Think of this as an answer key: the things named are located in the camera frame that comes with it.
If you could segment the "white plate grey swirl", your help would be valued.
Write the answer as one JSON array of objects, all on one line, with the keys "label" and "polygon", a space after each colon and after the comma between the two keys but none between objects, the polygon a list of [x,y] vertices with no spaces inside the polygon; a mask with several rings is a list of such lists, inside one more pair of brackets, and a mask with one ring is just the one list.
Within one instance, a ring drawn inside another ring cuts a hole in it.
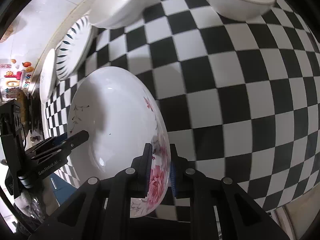
[{"label": "white plate grey swirl", "polygon": [[39,93],[42,104],[45,104],[49,100],[55,86],[55,61],[56,53],[55,49],[52,48],[44,60],[40,76]]}]

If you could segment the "black white checkered mat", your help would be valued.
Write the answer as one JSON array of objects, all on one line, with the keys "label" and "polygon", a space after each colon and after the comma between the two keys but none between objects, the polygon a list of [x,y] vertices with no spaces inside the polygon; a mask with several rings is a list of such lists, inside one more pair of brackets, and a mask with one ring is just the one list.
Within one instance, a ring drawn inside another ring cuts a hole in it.
[{"label": "black white checkered mat", "polygon": [[149,0],[137,23],[99,29],[78,72],[57,83],[50,135],[67,131],[77,88],[106,66],[146,85],[180,156],[233,178],[264,210],[319,184],[319,43],[286,0],[245,22],[206,0]]}]

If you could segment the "colourful wall stickers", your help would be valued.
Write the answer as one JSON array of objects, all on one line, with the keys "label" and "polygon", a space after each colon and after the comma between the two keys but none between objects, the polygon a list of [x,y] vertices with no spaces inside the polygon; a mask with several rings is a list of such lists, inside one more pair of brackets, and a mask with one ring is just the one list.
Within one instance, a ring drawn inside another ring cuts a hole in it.
[{"label": "colourful wall stickers", "polygon": [[1,60],[1,102],[17,99],[22,92],[27,95],[34,70],[29,61]]}]

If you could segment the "white bowl blue rim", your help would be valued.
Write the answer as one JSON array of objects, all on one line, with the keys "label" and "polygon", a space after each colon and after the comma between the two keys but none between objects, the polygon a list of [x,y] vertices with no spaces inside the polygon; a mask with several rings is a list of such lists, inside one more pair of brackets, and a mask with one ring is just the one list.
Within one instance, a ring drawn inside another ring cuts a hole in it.
[{"label": "white bowl blue rim", "polygon": [[140,18],[145,4],[146,0],[96,0],[88,19],[97,28],[122,28]]}]

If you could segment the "white plate black leaf pattern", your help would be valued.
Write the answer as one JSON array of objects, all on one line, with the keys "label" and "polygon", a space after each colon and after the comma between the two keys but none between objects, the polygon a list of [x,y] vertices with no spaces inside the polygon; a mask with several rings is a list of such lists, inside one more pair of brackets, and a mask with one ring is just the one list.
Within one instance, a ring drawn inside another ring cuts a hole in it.
[{"label": "white plate black leaf pattern", "polygon": [[56,76],[66,80],[83,63],[93,40],[88,15],[79,18],[67,31],[56,49]]}]

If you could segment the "white plate pink flowers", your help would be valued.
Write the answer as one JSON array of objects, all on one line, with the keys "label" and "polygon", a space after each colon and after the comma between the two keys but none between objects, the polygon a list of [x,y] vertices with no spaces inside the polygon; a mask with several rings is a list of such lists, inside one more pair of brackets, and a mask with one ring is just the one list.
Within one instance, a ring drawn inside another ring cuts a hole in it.
[{"label": "white plate pink flowers", "polygon": [[161,112],[146,86],[120,67],[103,67],[84,79],[69,110],[67,133],[82,130],[86,142],[69,155],[72,180],[107,179],[128,168],[144,146],[152,146],[148,191],[131,200],[132,218],[146,216],[163,200],[170,177],[170,145]]}]

